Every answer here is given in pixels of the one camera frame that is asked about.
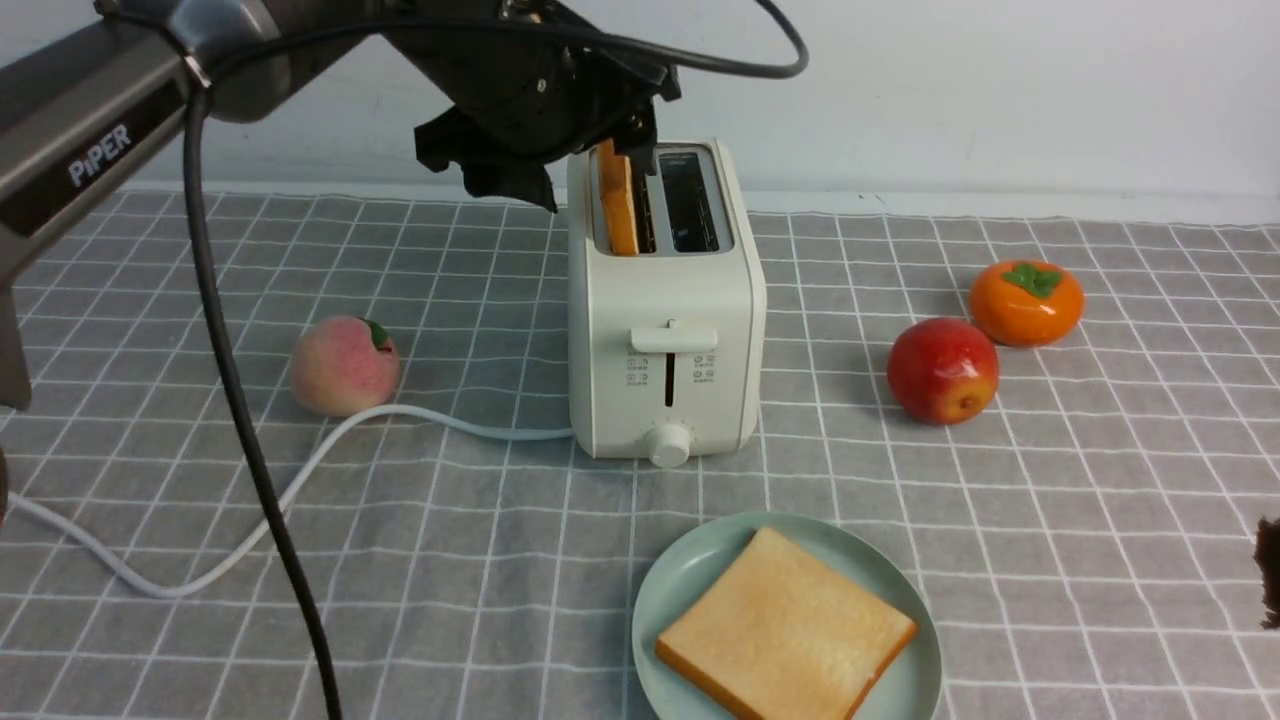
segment bread crust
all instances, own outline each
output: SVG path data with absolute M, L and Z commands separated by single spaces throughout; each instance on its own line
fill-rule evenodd
M 730 711 L 735 720 L 767 720 L 763 715 L 739 700 L 737 696 L 728 692 L 727 688 L 713 680 L 710 675 L 695 667 L 689 660 L 685 660 L 685 656 L 680 655 L 662 638 L 658 638 L 654 653 L 658 656 L 658 660 L 666 662 L 677 675 L 689 680 L 690 684 L 714 700 L 717 705 Z
M 891 650 L 888 655 L 884 656 L 884 660 L 881 662 L 881 666 L 876 669 L 876 674 L 872 675 L 872 680 L 867 683 L 867 687 L 863 688 L 863 694 L 858 696 L 858 698 L 854 700 L 854 705 L 849 706 L 849 712 L 845 715 L 845 720 L 854 719 L 854 715 L 858 714 L 858 708 L 861 707 L 864 702 L 867 702 L 867 696 L 870 694 L 872 688 L 874 688 L 879 683 L 881 675 L 883 675 L 884 671 L 888 670 L 888 666 L 892 665 L 895 660 L 897 660 L 899 655 L 902 655 L 902 651 L 906 650 L 906 646 L 911 644 L 911 641 L 915 639 L 915 633 L 919 632 L 919 629 L 920 629 L 919 625 L 916 625 L 915 623 L 911 623 L 908 626 L 906 632 L 902 633 L 902 638 L 897 642 L 893 650 Z

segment white wall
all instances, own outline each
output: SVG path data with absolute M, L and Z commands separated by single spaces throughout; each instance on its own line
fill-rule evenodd
M 667 137 L 723 137 L 748 190 L 1280 195 L 1275 0 L 778 1 L 808 72 L 686 72 L 659 108 Z M 790 58 L 750 0 L 570 4 L 616 32 Z M 0 58 L 92 19 L 88 0 L 0 0 Z M 206 177 L 456 183 L 413 160 L 413 126 L 447 105 L 370 41 L 266 122 L 211 127 Z M 146 177 L 177 170 L 170 147 Z

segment black cable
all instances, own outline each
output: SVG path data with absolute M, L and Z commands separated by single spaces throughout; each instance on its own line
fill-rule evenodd
M 311 596 L 311 585 L 307 584 L 302 562 L 293 547 L 293 538 L 289 537 L 288 527 L 284 524 L 284 514 L 275 497 L 275 487 L 271 483 L 270 471 L 266 468 L 266 459 L 262 456 L 262 447 L 257 442 L 257 433 L 253 429 L 253 418 L 244 400 L 244 388 L 241 386 L 239 373 L 236 369 L 234 346 L 227 334 L 227 323 L 223 316 L 221 300 L 218 295 L 218 277 L 214 264 L 212 249 L 209 243 L 209 225 L 205 222 L 205 193 L 201 188 L 200 173 L 200 140 L 204 135 L 204 117 L 209 114 L 209 95 L 196 92 L 187 105 L 187 135 L 183 142 L 183 186 L 187 200 L 187 227 L 191 231 L 191 254 L 196 266 L 196 282 L 200 286 L 200 302 L 205 311 L 205 324 L 209 325 L 209 340 L 214 347 L 214 359 L 218 361 L 218 374 L 223 379 L 223 391 L 227 395 L 227 405 L 230 407 L 232 420 L 236 432 L 239 434 L 241 448 L 248 462 L 250 475 L 253 478 L 253 488 L 257 491 L 257 500 L 262 505 L 262 514 L 266 524 L 271 529 L 271 538 L 280 552 L 280 561 L 284 564 L 284 573 L 293 585 L 298 607 L 302 610 L 302 619 L 311 635 L 311 646 L 316 653 L 316 666 L 320 669 L 320 684 L 324 688 L 325 707 L 330 720 L 342 720 L 342 705 L 338 698 L 338 678 L 334 674 L 333 656 L 329 652 L 329 641 L 324 634 L 324 623 L 320 619 L 320 610 Z
M 403 29 L 462 29 L 472 32 L 486 32 L 493 35 L 518 36 L 522 40 L 540 40 L 544 42 L 559 42 L 580 49 L 617 50 L 641 55 L 658 63 L 668 63 L 709 73 L 727 74 L 736 77 L 751 77 L 763 79 L 786 79 L 795 77 L 809 67 L 809 47 L 800 31 L 791 24 L 791 20 L 782 10 L 773 4 L 773 0 L 753 0 L 760 6 L 778 26 L 791 47 L 796 51 L 796 59 L 785 65 L 767 63 L 748 63 L 744 60 L 731 60 L 716 55 L 705 55 L 689 50 L 680 50 L 668 45 L 659 45 L 646 40 L 637 40 L 623 35 L 613 35 L 598 29 L 580 27 L 552 26 L 545 23 L 517 23 L 498 19 L 462 19 L 462 18 L 433 18 L 429 15 L 413 18 L 393 18 L 385 20 L 367 20 L 349 23 L 344 26 L 319 29 L 314 32 L 298 33 L 289 37 L 278 37 L 266 42 L 253 45 L 232 53 L 215 68 L 207 70 L 210 82 L 218 82 L 236 65 L 251 60 L 260 60 L 297 50 L 307 45 L 319 45 L 334 40 L 351 37 L 369 37 L 384 32 Z
M 339 38 L 369 37 L 397 29 L 466 29 L 512 35 L 527 40 L 557 41 L 581 49 L 623 51 L 646 56 L 659 63 L 740 77 L 781 79 L 799 74 L 809 64 L 809 50 L 800 33 L 772 0 L 755 0 L 755 3 L 773 18 L 774 23 L 777 23 L 791 41 L 792 47 L 796 50 L 795 61 L 786 65 L 745 63 L 576 27 L 513 23 L 497 19 L 466 20 L 417 17 L 353 23 L 282 37 L 243 49 L 233 53 L 209 70 L 206 76 L 209 87 L 197 87 L 192 94 L 187 105 L 186 137 L 183 141 L 183 191 L 186 193 L 187 227 L 191 233 L 191 251 L 196 268 L 196 282 L 200 287 L 200 301 L 204 307 L 205 324 L 209 327 L 209 338 L 218 363 L 218 372 L 221 377 L 223 391 L 227 395 L 227 404 L 230 407 L 236 433 L 239 436 L 241 447 L 248 462 L 253 488 L 257 491 L 257 498 L 262 505 L 262 514 L 266 516 L 266 524 L 280 553 L 280 561 L 284 564 L 289 584 L 293 585 L 298 607 L 306 623 L 307 634 L 311 638 L 311 646 L 316 653 L 316 666 L 320 670 L 320 684 L 324 691 L 325 708 L 330 720 L 342 720 L 342 701 L 338 693 L 338 679 L 333 666 L 333 656 L 329 651 L 329 641 L 325 637 L 320 610 L 316 607 L 315 598 L 311 594 L 311 587 L 307 583 L 306 573 L 298 560 L 297 550 L 293 547 L 293 538 L 289 536 L 284 514 L 280 511 L 279 500 L 275 496 L 270 470 L 266 466 L 266 459 L 262 455 L 262 447 L 253 428 L 253 418 L 244 398 L 244 388 L 241 386 L 239 373 L 236 368 L 234 346 L 227 333 L 221 300 L 218 293 L 218 277 L 212 249 L 209 242 L 209 225 L 205 217 L 205 193 L 201 177 L 201 140 L 204 137 L 205 118 L 210 111 L 211 87 L 243 63 L 270 58 L 308 45 L 319 45 Z

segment white power cord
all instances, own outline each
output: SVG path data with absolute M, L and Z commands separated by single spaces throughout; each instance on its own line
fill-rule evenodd
M 316 469 L 317 465 L 320 465 L 320 462 L 324 460 L 324 456 L 329 454 L 333 446 L 337 445 L 339 439 L 342 439 L 342 436 L 347 434 L 348 430 L 351 430 L 360 423 L 364 423 L 365 420 L 369 420 L 371 418 L 380 418 L 383 415 L 412 415 L 415 418 L 422 418 L 425 420 L 434 420 L 436 423 L 448 425 L 451 428 L 462 430 L 465 433 L 499 441 L 518 442 L 518 441 L 539 441 L 539 439 L 561 439 L 572 437 L 573 434 L 573 430 L 570 429 L 525 430 L 525 429 L 508 429 L 508 428 L 490 428 L 467 423 L 466 420 L 458 420 L 457 418 L 452 418 L 443 413 L 436 413 L 435 410 L 428 410 L 425 407 L 416 407 L 413 405 L 379 405 L 378 407 L 370 407 L 369 410 L 357 413 L 347 418 L 346 420 L 342 421 L 342 424 L 334 428 L 332 433 L 329 433 L 329 437 L 326 437 L 324 442 L 320 443 L 320 448 L 316 450 L 315 455 L 312 455 L 311 459 L 307 460 L 307 464 L 303 465 L 301 470 L 298 470 L 298 474 L 293 478 L 293 482 L 289 483 L 289 487 L 285 488 L 284 495 L 280 496 L 280 510 L 282 511 L 287 510 L 289 505 L 293 503 L 293 498 L 297 497 L 298 491 L 302 489 L 302 486 L 311 477 L 311 473 Z M 259 523 L 257 528 L 247 538 L 244 538 L 244 542 L 242 542 L 239 547 L 237 547 L 230 555 L 223 559 L 223 561 L 215 565 L 211 570 L 209 570 L 204 575 L 196 578 L 195 580 L 184 585 L 165 587 L 165 585 L 157 585 L 156 583 L 152 583 L 151 580 L 140 575 L 132 568 L 125 565 L 124 560 L 122 560 L 118 555 L 108 550 L 108 547 L 102 543 L 102 541 L 95 538 L 88 533 L 88 530 L 68 520 L 67 518 L 59 515 L 58 512 L 54 512 L 52 510 L 49 510 L 47 507 L 40 503 L 32 502 L 14 492 L 9 493 L 9 503 L 13 505 L 14 509 L 23 510 L 31 515 L 35 515 L 36 518 L 44 520 L 45 523 L 49 523 L 54 528 L 58 528 L 59 530 L 63 530 L 64 533 L 78 539 L 81 544 L 92 551 L 93 555 L 96 555 L 102 562 L 105 562 L 108 568 L 115 571 L 115 574 L 119 575 L 120 579 L 128 583 L 133 589 L 138 591 L 142 594 L 159 600 L 187 597 L 189 594 L 205 589 L 215 580 L 221 578 L 224 574 L 227 574 L 227 571 L 230 570 L 237 562 L 239 562 L 246 555 L 248 555 L 250 550 L 252 550 L 253 546 L 257 544 L 260 539 L 262 539 L 262 536 L 268 533 L 266 520 L 262 520 L 261 523 Z

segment toast in toaster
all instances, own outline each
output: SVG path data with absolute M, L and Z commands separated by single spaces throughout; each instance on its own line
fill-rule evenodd
M 635 193 L 631 187 L 631 160 L 613 150 L 613 140 L 600 143 L 600 204 L 609 228 L 609 247 L 614 255 L 640 254 L 640 236 L 636 232 Z

